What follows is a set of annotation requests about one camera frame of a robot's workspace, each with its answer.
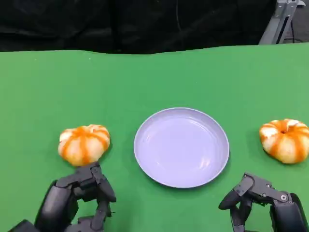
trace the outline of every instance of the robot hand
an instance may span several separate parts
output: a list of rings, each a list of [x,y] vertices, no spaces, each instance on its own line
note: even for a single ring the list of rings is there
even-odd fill
[[[78,211],[77,201],[96,199],[95,215],[71,221]],[[111,217],[110,202],[116,202],[114,191],[102,174],[99,163],[80,167],[72,175],[54,181],[43,200],[34,226],[24,220],[11,232],[103,232],[106,217]]]
[[[277,191],[269,181],[245,173],[241,182],[219,205],[221,210],[230,210],[234,232],[246,231],[245,222],[251,212],[252,203],[262,206],[271,204],[270,217],[274,232],[309,231],[303,207],[296,194]]]

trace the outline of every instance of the gray metal frame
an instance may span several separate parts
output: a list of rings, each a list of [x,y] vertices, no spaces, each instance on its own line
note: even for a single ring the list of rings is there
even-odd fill
[[[272,16],[259,44],[281,44],[300,0],[277,0]]]

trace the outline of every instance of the white and orange pumpkin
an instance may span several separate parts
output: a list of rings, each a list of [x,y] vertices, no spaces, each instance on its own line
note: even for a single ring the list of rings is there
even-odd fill
[[[309,153],[309,128],[293,119],[273,120],[259,130],[264,150],[282,163],[299,163]]]
[[[60,135],[59,155],[73,166],[98,161],[110,145],[110,134],[101,125],[66,129]]]

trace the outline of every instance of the green tablecloth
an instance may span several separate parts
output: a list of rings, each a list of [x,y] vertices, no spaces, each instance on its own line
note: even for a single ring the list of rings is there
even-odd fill
[[[0,53],[0,231],[34,221],[51,181],[73,172],[57,153],[60,132],[91,123],[106,125],[112,138],[100,160],[117,196],[107,232],[231,231],[229,212],[218,204],[245,171],[296,192],[308,212],[308,162],[282,165],[258,139],[258,128],[273,119],[309,124],[308,54],[309,43],[150,56]],[[224,172],[201,188],[161,186],[134,158],[140,124],[176,106],[209,114],[230,142]],[[95,207],[81,202],[77,216]],[[247,229],[271,230],[268,207],[254,206]]]

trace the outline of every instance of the black curtain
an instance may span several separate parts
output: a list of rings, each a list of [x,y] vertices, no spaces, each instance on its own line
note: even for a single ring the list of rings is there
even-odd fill
[[[258,44],[275,0],[2,0],[0,51],[151,54]]]

